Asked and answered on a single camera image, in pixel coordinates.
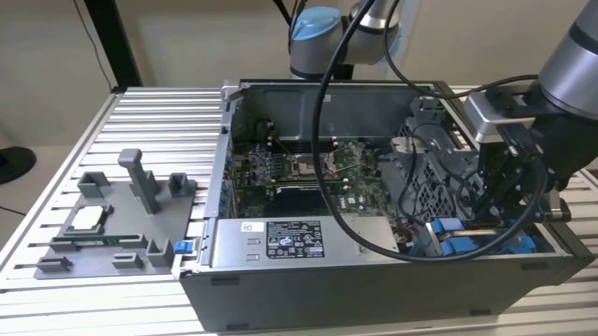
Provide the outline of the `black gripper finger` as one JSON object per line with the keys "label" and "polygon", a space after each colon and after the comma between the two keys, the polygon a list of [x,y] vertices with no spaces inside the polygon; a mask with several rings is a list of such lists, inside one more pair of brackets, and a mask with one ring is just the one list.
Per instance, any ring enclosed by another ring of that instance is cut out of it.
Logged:
{"label": "black gripper finger", "polygon": [[502,221],[516,221],[526,209],[524,195],[516,187],[522,187],[523,167],[511,167],[496,178],[496,210]]}
{"label": "black gripper finger", "polygon": [[482,221],[490,216],[491,207],[494,202],[494,177],[486,171],[478,170],[478,176],[482,181],[482,194],[478,196],[474,207],[472,215],[475,221]]}

